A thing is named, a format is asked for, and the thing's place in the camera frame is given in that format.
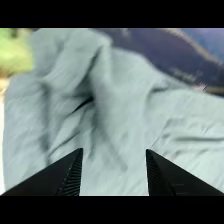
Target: gray blanket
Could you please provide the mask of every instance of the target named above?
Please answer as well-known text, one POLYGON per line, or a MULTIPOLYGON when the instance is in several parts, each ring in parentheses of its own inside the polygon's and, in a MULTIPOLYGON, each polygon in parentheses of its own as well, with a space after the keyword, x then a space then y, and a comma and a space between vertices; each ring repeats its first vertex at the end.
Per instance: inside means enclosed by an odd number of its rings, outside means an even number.
POLYGON ((224 191, 224 101, 89 29, 41 29, 5 99, 6 189, 84 148, 81 195, 147 195, 145 150, 224 191))

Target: green plush toy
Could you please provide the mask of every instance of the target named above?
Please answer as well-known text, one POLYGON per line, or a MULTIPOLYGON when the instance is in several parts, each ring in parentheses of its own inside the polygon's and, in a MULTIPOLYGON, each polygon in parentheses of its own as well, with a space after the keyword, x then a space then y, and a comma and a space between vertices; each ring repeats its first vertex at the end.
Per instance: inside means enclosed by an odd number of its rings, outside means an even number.
POLYGON ((32 54, 26 29, 0 28, 0 78, 32 70, 32 54))

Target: white surface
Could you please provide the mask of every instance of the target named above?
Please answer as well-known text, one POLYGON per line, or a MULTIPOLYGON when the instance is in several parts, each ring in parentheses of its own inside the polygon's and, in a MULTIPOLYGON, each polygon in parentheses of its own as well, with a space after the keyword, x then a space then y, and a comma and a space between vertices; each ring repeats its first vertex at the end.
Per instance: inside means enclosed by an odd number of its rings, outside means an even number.
POLYGON ((4 104, 0 103, 0 194, 4 192, 3 166, 2 166, 2 140, 4 129, 4 104))

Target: black object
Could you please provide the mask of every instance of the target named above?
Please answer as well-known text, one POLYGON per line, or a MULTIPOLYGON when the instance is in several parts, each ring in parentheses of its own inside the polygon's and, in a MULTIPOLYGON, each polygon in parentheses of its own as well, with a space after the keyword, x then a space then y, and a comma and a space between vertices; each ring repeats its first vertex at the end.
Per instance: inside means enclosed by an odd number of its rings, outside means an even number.
POLYGON ((2 196, 79 196, 83 149, 77 149, 2 196))
POLYGON ((146 150, 150 196, 223 196, 223 193, 152 150, 146 150))

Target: fabric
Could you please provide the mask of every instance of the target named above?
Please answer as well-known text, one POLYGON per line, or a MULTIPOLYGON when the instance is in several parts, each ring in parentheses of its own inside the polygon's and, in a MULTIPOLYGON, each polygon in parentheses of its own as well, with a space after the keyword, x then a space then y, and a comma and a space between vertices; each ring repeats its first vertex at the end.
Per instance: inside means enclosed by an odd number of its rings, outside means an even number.
POLYGON ((148 195, 152 149, 224 191, 224 101, 91 29, 40 29, 5 99, 6 189, 84 148, 80 195, 148 195))

